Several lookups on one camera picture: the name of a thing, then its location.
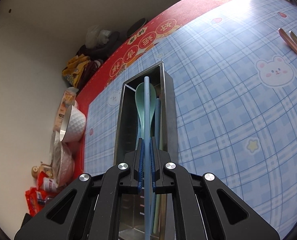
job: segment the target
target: silver screw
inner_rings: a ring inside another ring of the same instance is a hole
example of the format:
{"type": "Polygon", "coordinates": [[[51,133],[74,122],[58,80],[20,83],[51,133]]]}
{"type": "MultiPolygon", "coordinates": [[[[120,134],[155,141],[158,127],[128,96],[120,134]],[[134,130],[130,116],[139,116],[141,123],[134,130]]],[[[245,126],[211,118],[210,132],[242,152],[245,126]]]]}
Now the silver screw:
{"type": "Polygon", "coordinates": [[[172,169],[175,169],[176,164],[175,163],[166,163],[165,166],[167,169],[172,170],[172,169]]]}
{"type": "Polygon", "coordinates": [[[127,164],[127,163],[120,163],[120,164],[118,165],[118,168],[119,168],[120,170],[126,170],[126,169],[128,168],[128,164],[127,164]]]}
{"type": "Polygon", "coordinates": [[[90,176],[86,173],[82,174],[80,176],[80,181],[87,181],[90,178],[90,176]]]}
{"type": "Polygon", "coordinates": [[[212,181],[212,180],[215,179],[215,176],[214,176],[214,174],[212,174],[212,173],[206,173],[205,176],[204,176],[204,178],[205,178],[206,180],[212,181]]]}

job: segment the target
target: red tablecloth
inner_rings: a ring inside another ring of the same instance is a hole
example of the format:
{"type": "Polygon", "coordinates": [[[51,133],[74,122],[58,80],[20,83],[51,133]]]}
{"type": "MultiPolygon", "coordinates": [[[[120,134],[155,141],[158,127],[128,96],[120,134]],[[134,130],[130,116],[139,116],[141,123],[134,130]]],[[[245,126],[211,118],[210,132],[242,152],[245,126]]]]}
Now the red tablecloth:
{"type": "MultiPolygon", "coordinates": [[[[127,40],[95,73],[77,97],[80,110],[87,116],[90,103],[137,58],[151,49],[158,39],[172,34],[200,15],[231,0],[181,0],[148,22],[127,40]]],[[[84,140],[75,157],[74,178],[84,170],[84,140]]]]}

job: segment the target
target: pink chopstick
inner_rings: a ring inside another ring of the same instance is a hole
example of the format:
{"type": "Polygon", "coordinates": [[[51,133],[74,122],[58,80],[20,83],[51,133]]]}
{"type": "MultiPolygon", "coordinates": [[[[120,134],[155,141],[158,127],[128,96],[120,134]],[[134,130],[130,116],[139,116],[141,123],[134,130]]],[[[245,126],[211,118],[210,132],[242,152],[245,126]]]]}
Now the pink chopstick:
{"type": "Polygon", "coordinates": [[[291,47],[291,49],[297,54],[297,45],[296,43],[287,35],[287,33],[282,29],[279,28],[278,32],[282,39],[291,47]]]}

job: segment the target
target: triangular cutout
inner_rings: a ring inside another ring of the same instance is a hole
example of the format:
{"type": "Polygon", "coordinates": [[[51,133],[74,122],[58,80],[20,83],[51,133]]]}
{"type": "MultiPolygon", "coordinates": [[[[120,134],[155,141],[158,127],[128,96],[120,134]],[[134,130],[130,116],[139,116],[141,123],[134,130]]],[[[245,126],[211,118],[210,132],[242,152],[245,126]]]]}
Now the triangular cutout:
{"type": "Polygon", "coordinates": [[[46,215],[46,218],[58,224],[63,224],[69,209],[73,203],[77,190],[70,191],[61,202],[53,207],[46,215]]]}
{"type": "Polygon", "coordinates": [[[247,218],[247,212],[239,204],[237,204],[229,195],[227,195],[227,193],[224,190],[218,189],[217,194],[224,208],[228,222],[231,225],[235,225],[236,223],[247,218]]]}

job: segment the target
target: metal cutlery tray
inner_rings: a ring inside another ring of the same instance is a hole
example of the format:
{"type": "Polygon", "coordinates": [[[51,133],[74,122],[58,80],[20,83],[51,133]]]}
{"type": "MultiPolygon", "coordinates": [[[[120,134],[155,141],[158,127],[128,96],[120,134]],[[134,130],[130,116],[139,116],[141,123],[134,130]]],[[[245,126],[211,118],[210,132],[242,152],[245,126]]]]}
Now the metal cutlery tray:
{"type": "MultiPolygon", "coordinates": [[[[135,104],[135,89],[148,76],[161,100],[162,150],[178,163],[178,137],[173,79],[160,61],[124,82],[117,121],[114,164],[121,163],[127,152],[134,151],[138,128],[138,114],[135,104]]],[[[154,122],[151,134],[154,134],[154,122]]],[[[151,239],[174,240],[175,224],[172,197],[162,195],[160,205],[159,231],[151,239]]],[[[123,195],[119,228],[119,239],[144,239],[144,192],[141,195],[123,195]]]]}

